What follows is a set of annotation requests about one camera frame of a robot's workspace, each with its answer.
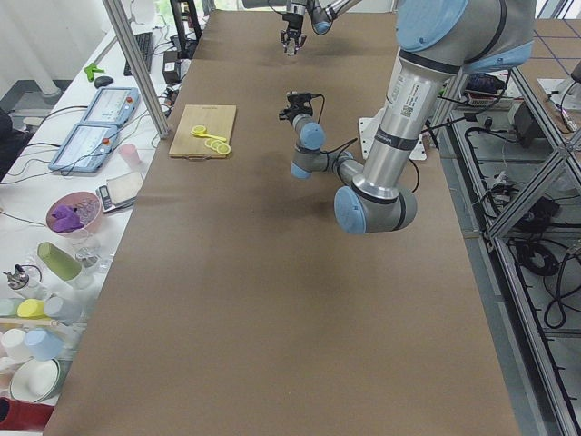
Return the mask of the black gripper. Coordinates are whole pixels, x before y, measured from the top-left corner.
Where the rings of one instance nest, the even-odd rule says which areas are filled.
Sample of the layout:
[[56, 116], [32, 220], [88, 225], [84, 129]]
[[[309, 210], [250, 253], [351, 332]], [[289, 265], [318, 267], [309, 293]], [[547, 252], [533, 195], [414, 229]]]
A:
[[279, 120], [287, 121], [288, 117], [296, 117], [300, 114], [311, 115], [310, 101], [295, 100], [290, 102], [287, 109], [279, 111]]
[[282, 14], [282, 20], [287, 23], [286, 31], [280, 31], [283, 52], [287, 53], [289, 49], [290, 38], [287, 33], [297, 33], [295, 36], [293, 36], [293, 52], [298, 53], [307, 39], [307, 36], [302, 33], [303, 15], [286, 12]]

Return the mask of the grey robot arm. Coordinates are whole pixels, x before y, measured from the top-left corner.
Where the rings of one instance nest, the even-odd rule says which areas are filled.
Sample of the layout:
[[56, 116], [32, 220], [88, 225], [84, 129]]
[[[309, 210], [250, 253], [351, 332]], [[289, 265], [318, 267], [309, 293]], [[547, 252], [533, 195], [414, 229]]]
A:
[[401, 70], [366, 162], [346, 151], [323, 150], [325, 133], [313, 118], [313, 95], [290, 92], [279, 117], [298, 135], [292, 174], [337, 174], [343, 185], [334, 197], [334, 213], [347, 233], [405, 228], [417, 201], [399, 178], [442, 85], [460, 71], [496, 72], [523, 64], [532, 53], [535, 12], [532, 1], [402, 2], [396, 20]]
[[288, 56], [293, 56], [304, 46], [307, 39], [307, 36], [302, 31], [306, 17], [310, 19], [310, 26], [316, 35], [325, 35], [341, 15], [358, 3], [358, 0], [243, 0], [242, 6], [246, 9], [268, 7], [271, 11], [280, 15], [282, 21], [287, 24], [287, 27], [280, 31], [283, 52]]

